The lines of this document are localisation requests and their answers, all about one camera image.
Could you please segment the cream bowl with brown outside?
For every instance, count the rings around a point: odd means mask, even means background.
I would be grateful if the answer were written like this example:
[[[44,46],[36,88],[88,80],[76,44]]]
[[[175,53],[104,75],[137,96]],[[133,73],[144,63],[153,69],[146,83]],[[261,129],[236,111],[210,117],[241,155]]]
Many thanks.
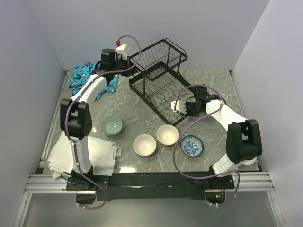
[[[172,146],[179,138],[179,131],[176,127],[165,124],[158,128],[156,137],[161,144],[165,146]]]

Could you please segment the blue white patterned bowl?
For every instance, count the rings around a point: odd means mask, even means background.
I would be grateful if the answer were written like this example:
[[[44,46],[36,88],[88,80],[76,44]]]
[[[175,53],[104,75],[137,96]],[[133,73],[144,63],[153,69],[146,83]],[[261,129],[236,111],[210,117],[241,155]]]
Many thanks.
[[[204,151],[203,141],[195,135],[187,135],[181,139],[180,147],[183,153],[189,157],[198,157]]]

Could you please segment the black wire dish rack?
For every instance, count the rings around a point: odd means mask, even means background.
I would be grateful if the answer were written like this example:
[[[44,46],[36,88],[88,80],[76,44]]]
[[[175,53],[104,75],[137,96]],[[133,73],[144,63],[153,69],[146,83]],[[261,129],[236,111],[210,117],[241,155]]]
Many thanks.
[[[129,86],[166,124],[178,125],[185,119],[171,109],[180,91],[189,86],[181,75],[180,65],[187,60],[186,51],[168,38],[131,55],[136,73]]]

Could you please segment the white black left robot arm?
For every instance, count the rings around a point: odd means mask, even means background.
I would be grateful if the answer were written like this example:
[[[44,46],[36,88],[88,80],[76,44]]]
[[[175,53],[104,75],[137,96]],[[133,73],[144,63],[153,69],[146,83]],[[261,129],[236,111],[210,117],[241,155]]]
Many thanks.
[[[130,62],[129,49],[128,44],[119,44],[116,49],[103,49],[101,60],[96,63],[80,91],[72,98],[61,101],[60,127],[71,145],[72,172],[82,174],[78,178],[78,185],[84,190],[91,189],[95,183],[94,177],[88,174],[92,172],[88,148],[88,135],[92,129],[89,104],[109,85],[115,75],[128,77],[132,74],[134,64]]]

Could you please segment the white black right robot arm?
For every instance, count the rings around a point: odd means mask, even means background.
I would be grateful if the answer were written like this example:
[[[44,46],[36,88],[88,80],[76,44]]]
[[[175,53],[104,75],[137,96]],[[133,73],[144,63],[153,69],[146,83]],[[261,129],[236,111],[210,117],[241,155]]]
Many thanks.
[[[205,84],[190,85],[182,89],[172,107],[173,111],[187,110],[186,104],[182,104],[180,109],[177,107],[180,95],[187,89],[193,90],[194,98],[198,102],[194,104],[194,108],[205,115],[191,123],[185,131],[197,122],[213,117],[227,132],[225,154],[210,167],[211,174],[207,177],[208,185],[216,189],[224,183],[224,176],[236,171],[247,161],[262,155],[259,123],[255,119],[248,120],[237,114],[228,107],[217,90]]]

